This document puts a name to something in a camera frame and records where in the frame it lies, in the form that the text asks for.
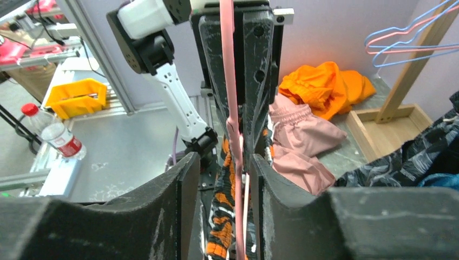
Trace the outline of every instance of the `wooden tray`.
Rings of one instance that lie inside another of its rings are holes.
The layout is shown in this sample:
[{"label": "wooden tray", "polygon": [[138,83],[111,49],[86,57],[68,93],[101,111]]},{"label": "wooden tray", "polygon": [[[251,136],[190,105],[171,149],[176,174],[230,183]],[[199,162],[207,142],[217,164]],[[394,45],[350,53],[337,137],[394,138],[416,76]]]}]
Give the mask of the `wooden tray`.
[{"label": "wooden tray", "polygon": [[346,124],[365,158],[374,161],[385,156],[432,124],[418,105],[401,105],[388,123],[376,124],[380,108],[349,112]]}]

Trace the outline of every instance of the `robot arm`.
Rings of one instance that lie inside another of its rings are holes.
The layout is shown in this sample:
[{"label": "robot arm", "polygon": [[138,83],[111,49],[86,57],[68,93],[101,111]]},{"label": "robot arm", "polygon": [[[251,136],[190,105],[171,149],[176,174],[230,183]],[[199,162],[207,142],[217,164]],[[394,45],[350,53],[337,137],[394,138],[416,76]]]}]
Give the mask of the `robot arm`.
[{"label": "robot arm", "polygon": [[186,1],[135,0],[108,13],[107,19],[126,61],[155,87],[188,150],[203,155],[215,146],[217,135],[185,92],[173,63],[174,46],[165,31],[187,21],[190,11]]}]

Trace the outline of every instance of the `red bottle cap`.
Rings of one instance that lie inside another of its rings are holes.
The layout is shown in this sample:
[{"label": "red bottle cap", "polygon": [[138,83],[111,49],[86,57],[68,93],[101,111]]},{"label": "red bottle cap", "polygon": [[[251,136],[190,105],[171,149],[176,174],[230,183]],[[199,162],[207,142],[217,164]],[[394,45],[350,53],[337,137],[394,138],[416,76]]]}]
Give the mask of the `red bottle cap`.
[{"label": "red bottle cap", "polygon": [[36,104],[27,103],[22,106],[21,111],[26,116],[33,116],[38,113],[39,109]]}]

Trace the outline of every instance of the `wooden stand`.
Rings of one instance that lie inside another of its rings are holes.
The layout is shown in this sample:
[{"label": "wooden stand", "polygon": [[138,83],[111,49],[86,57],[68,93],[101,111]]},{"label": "wooden stand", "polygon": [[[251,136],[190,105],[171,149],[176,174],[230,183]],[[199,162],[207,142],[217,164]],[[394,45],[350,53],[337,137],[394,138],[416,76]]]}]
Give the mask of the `wooden stand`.
[{"label": "wooden stand", "polygon": [[[452,1],[438,8],[440,14],[452,5]],[[459,9],[442,15],[426,28],[419,46],[436,46],[448,31]],[[433,51],[414,52],[410,59],[426,57]],[[398,149],[432,124],[432,120],[417,105],[401,103],[429,59],[407,63],[392,88],[382,108],[351,111],[347,126],[368,161],[376,160]]]}]

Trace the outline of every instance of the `bottle label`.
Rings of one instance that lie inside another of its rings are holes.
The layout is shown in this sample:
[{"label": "bottle label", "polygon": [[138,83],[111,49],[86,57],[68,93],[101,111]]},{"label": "bottle label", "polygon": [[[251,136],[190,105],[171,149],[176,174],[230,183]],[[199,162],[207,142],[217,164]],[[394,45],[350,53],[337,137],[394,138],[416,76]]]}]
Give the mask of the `bottle label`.
[{"label": "bottle label", "polygon": [[65,129],[61,136],[49,142],[61,151],[64,157],[76,155],[83,146],[68,129]]}]

